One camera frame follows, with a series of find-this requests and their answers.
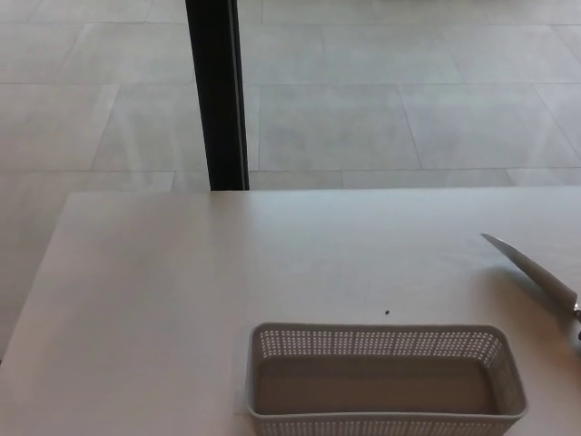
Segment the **basket rim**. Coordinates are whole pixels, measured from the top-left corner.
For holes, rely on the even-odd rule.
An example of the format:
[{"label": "basket rim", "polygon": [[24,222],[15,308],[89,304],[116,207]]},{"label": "basket rim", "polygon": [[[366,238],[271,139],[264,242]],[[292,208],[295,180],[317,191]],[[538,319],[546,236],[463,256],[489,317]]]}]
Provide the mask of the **basket rim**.
[{"label": "basket rim", "polygon": [[[345,411],[327,413],[289,413],[283,415],[263,415],[256,412],[251,405],[251,380],[252,380],[252,344],[258,334],[270,328],[290,328],[298,331],[354,329],[354,332],[416,332],[417,330],[432,330],[433,332],[489,332],[496,336],[506,347],[507,358],[515,374],[515,383],[523,398],[524,406],[518,413],[512,414],[474,414],[474,413],[436,413],[418,411]],[[528,399],[523,386],[520,372],[515,362],[514,354],[508,343],[505,333],[497,326],[491,324],[338,324],[319,322],[262,322],[254,326],[250,334],[248,361],[246,367],[246,381],[244,402],[246,409],[253,419],[260,421],[312,421],[328,418],[337,419],[389,419],[390,421],[472,421],[477,423],[514,423],[523,418],[528,412]]]}]

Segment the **gray floor tile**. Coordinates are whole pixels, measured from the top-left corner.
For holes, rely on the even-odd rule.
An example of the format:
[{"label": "gray floor tile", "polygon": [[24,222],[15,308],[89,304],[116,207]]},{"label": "gray floor tile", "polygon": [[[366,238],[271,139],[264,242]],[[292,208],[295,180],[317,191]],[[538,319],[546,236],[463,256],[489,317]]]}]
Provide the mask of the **gray floor tile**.
[{"label": "gray floor tile", "polygon": [[507,171],[515,186],[581,184],[581,168],[520,168]]},{"label": "gray floor tile", "polygon": [[581,25],[554,25],[551,28],[573,55],[581,60]]},{"label": "gray floor tile", "polygon": [[172,189],[173,172],[90,172],[82,191],[136,191],[168,193]]},{"label": "gray floor tile", "polygon": [[391,25],[488,23],[478,0],[373,0],[376,18]]},{"label": "gray floor tile", "polygon": [[238,20],[241,24],[259,24],[262,19],[262,0],[237,0]]},{"label": "gray floor tile", "polygon": [[153,0],[147,21],[150,23],[187,23],[185,0]]},{"label": "gray floor tile", "polygon": [[[261,0],[237,0],[241,25],[261,22]],[[147,21],[150,23],[187,23],[185,0],[153,0]]]},{"label": "gray floor tile", "polygon": [[88,170],[117,85],[0,85],[0,170]]},{"label": "gray floor tile", "polygon": [[514,23],[528,25],[580,25],[578,0],[506,0]]},{"label": "gray floor tile", "polygon": [[263,86],[261,170],[413,169],[418,157],[397,89]]},{"label": "gray floor tile", "polygon": [[400,91],[424,168],[581,164],[531,85],[416,85]]},{"label": "gray floor tile", "polygon": [[59,74],[61,83],[189,83],[187,25],[86,25]]},{"label": "gray floor tile", "polygon": [[0,23],[28,21],[41,0],[0,0]]},{"label": "gray floor tile", "polygon": [[42,0],[33,21],[143,22],[152,0]]},{"label": "gray floor tile", "polygon": [[328,75],[335,84],[458,83],[458,69],[429,26],[324,26]]},{"label": "gray floor tile", "polygon": [[176,172],[173,177],[173,193],[207,193],[210,191],[208,174],[202,172]]},{"label": "gray floor tile", "polygon": [[194,85],[124,85],[94,170],[206,171]]},{"label": "gray floor tile", "polygon": [[581,84],[535,85],[549,112],[581,155]]},{"label": "gray floor tile", "polygon": [[251,189],[340,189],[340,171],[253,171]]},{"label": "gray floor tile", "polygon": [[544,25],[442,29],[467,82],[579,82],[581,64]]},{"label": "gray floor tile", "polygon": [[372,188],[474,188],[512,186],[506,170],[345,171],[343,186]]},{"label": "gray floor tile", "polygon": [[0,24],[0,83],[55,80],[80,25]]},{"label": "gray floor tile", "polygon": [[316,25],[242,25],[243,79],[248,84],[326,82],[323,40]]},{"label": "gray floor tile", "polygon": [[266,0],[263,23],[287,25],[370,24],[371,0]]},{"label": "gray floor tile", "polygon": [[248,169],[258,170],[259,143],[260,143],[260,87],[244,86],[244,117],[246,120],[246,151],[248,155]]}]

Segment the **knife blade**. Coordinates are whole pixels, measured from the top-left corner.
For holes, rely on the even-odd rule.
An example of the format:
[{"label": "knife blade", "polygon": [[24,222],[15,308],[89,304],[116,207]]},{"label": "knife blade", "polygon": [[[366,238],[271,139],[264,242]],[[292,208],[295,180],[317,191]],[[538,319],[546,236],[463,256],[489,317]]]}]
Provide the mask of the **knife blade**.
[{"label": "knife blade", "polygon": [[577,303],[577,294],[566,284],[558,280],[552,273],[538,263],[525,256],[512,245],[486,233],[481,234],[497,250],[503,253],[523,273],[538,284],[541,289],[551,295],[554,300],[567,312],[581,320],[581,307]]}]

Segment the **perforated basket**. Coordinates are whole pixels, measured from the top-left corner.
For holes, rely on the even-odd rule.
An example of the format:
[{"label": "perforated basket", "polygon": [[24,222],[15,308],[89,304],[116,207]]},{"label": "perforated basket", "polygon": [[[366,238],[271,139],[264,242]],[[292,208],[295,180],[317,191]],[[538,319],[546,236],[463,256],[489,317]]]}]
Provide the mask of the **perforated basket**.
[{"label": "perforated basket", "polygon": [[[247,401],[259,436],[499,436],[527,410],[507,338],[490,326],[266,323],[253,330],[249,355]],[[383,360],[389,368],[393,368],[393,362],[413,362],[417,358],[426,369],[430,362],[475,362],[489,379],[497,409],[494,413],[472,414],[390,410],[261,414],[257,410],[261,366],[286,360],[288,369],[300,358],[309,358],[309,362],[319,358],[337,362],[369,358],[376,366],[377,360]],[[298,370],[304,370],[304,363],[298,366]]]}]

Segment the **tile grout line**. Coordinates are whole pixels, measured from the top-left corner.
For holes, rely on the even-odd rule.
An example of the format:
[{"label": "tile grout line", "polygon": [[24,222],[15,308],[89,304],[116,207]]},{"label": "tile grout line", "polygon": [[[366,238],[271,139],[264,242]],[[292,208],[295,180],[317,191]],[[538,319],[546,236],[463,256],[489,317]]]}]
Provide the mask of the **tile grout line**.
[{"label": "tile grout line", "polygon": [[89,166],[90,171],[94,170],[94,161],[97,159],[97,154],[99,154],[99,149],[101,148],[101,145],[103,145],[103,138],[105,136],[105,132],[107,131],[107,127],[109,127],[109,123],[111,122],[111,117],[113,116],[113,110],[117,105],[117,100],[120,98],[122,86],[123,86],[122,84],[117,84],[117,92],[115,93],[115,98],[113,99],[111,110],[109,111],[109,114],[107,116],[107,122],[103,126],[103,131],[101,132],[101,137],[99,138],[99,144],[97,145],[94,151],[93,159],[91,159],[91,165]]},{"label": "tile grout line", "polygon": [[400,88],[401,88],[401,85],[396,86],[396,91],[398,92],[398,98],[399,98],[399,102],[401,103],[401,109],[403,110],[403,114],[406,117],[406,125],[408,126],[409,135],[411,136],[411,141],[414,143],[414,150],[416,151],[416,156],[418,157],[419,169],[422,170],[422,169],[424,169],[424,164],[421,162],[421,157],[419,157],[418,144],[416,144],[416,136],[414,135],[414,132],[411,129],[411,123],[409,122],[408,111],[406,109],[406,105],[403,103],[403,97],[401,96],[401,89]]},{"label": "tile grout line", "polygon": [[61,67],[58,69],[58,73],[54,77],[53,84],[60,84],[59,79],[61,77],[61,74],[63,74],[64,67],[69,63],[71,57],[73,56],[74,48],[79,43],[79,41],[81,39],[81,35],[84,33],[84,30],[87,28],[87,26],[88,26],[88,24],[81,24],[81,30],[79,31],[79,33],[76,36],[76,38],[74,39],[73,43],[71,44],[71,46],[67,50],[66,55],[63,58],[63,63],[61,64]]},{"label": "tile grout line", "polygon": [[177,173],[178,173],[177,171],[173,172],[172,183],[170,184],[170,193],[173,193],[173,187],[175,185],[175,178],[177,176]]},{"label": "tile grout line", "polygon": [[537,87],[534,84],[531,84],[530,86],[535,91],[535,94],[537,95],[538,99],[541,101],[541,103],[543,104],[543,106],[545,107],[545,109],[547,109],[547,112],[548,112],[549,116],[551,117],[551,120],[553,120],[553,123],[555,123],[555,125],[558,127],[559,132],[561,132],[561,134],[565,137],[567,143],[569,144],[569,147],[571,147],[571,149],[573,150],[573,153],[575,153],[575,155],[581,161],[581,154],[577,151],[577,149],[573,145],[573,141],[571,141],[571,138],[569,138],[568,134],[566,134],[565,129],[563,128],[563,126],[561,126],[561,124],[559,123],[559,121],[553,116],[553,112],[549,109],[547,103],[545,102],[545,99],[541,96],[540,92],[537,90]]},{"label": "tile grout line", "polygon": [[258,171],[261,170],[261,126],[262,126],[262,122],[261,122],[261,118],[262,118],[262,111],[261,111],[261,99],[262,99],[262,92],[261,92],[262,87],[259,86],[258,87],[258,151],[256,152],[256,158],[258,160],[258,162],[256,163],[256,168]]},{"label": "tile grout line", "polygon": [[555,27],[559,27],[560,25],[547,25],[547,27],[550,29],[551,34],[553,34],[556,39],[558,39],[561,44],[566,48],[566,50],[575,58],[575,60],[577,61],[577,63],[579,64],[579,66],[581,67],[581,59],[579,59],[577,57],[577,55],[573,52],[573,50],[571,49],[571,47],[569,47],[569,44],[567,44],[565,42],[565,40],[561,37],[561,35],[555,31]]},{"label": "tile grout line", "polygon": [[145,14],[145,21],[143,21],[143,24],[149,23],[149,14],[152,12],[152,7],[154,3],[155,0],[150,0],[149,7],[147,8],[147,14]]},{"label": "tile grout line", "polygon": [[27,23],[35,23],[35,21],[33,21],[33,17],[36,15],[36,13],[38,12],[38,9],[40,9],[40,6],[42,3],[44,3],[46,0],[40,0],[38,2],[38,5],[36,5],[36,7],[34,8],[34,10],[30,13],[30,15],[28,16],[28,20],[26,20]]},{"label": "tile grout line", "polygon": [[452,47],[450,46],[450,44],[446,40],[446,36],[444,35],[444,32],[442,32],[443,27],[444,26],[438,26],[436,28],[436,31],[438,32],[439,39],[442,42],[442,44],[446,47],[446,51],[450,55],[450,59],[452,60],[452,63],[456,67],[456,71],[458,71],[458,77],[460,79],[462,79],[462,84],[465,84],[467,82],[466,77],[462,74],[462,71],[460,70],[458,62],[456,61],[456,58],[454,57],[454,54],[452,53]]}]

